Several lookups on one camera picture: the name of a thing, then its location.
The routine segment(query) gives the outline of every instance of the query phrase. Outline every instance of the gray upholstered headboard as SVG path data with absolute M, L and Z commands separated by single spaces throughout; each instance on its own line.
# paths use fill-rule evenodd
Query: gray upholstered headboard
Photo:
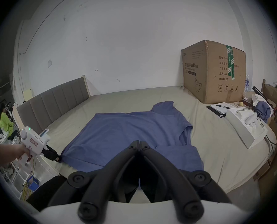
M 17 107 L 17 111 L 24 126 L 29 126 L 40 134 L 48 125 L 88 97 L 83 76 L 33 97 Z

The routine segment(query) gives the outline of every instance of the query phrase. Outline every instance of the white box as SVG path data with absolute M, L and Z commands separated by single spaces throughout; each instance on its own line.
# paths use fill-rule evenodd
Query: white box
M 249 125 L 246 125 L 245 122 L 241 121 L 237 116 L 236 112 L 242 109 L 243 108 L 229 109 L 228 112 L 226 113 L 226 119 L 231 123 L 231 125 L 237 131 L 238 135 L 244 142 L 245 146 L 248 149 L 250 149 L 264 139 L 268 130 L 263 123 L 258 121 L 258 125 L 261 125 L 261 124 L 263 125 L 264 131 L 260 135 L 256 135 L 255 133 L 252 133 L 253 128 Z

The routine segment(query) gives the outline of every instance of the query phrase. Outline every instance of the yellow-green shirt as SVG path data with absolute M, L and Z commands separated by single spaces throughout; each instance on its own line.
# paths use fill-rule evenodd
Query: yellow-green shirt
M 10 121 L 10 119 L 4 112 L 2 112 L 1 114 L 0 128 L 3 128 L 5 132 L 9 132 L 8 137 L 13 133 L 13 122 Z

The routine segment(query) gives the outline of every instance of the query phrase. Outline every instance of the green tape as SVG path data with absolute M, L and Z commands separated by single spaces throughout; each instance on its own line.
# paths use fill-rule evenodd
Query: green tape
M 226 51 L 228 53 L 228 75 L 231 76 L 231 79 L 235 79 L 235 72 L 234 72 L 234 54 L 233 54 L 233 47 L 226 46 Z

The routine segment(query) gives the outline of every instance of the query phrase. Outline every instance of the crumpled blue cloth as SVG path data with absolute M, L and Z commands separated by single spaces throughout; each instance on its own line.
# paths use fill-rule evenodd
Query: crumpled blue cloth
M 257 116 L 260 117 L 265 123 L 267 123 L 267 120 L 270 118 L 271 109 L 267 102 L 265 101 L 259 101 L 254 111 L 257 112 Z
M 63 150 L 62 162 L 90 172 L 105 166 L 134 140 L 142 140 L 178 169 L 203 170 L 190 141 L 193 127 L 173 103 L 157 103 L 147 112 L 95 114 Z

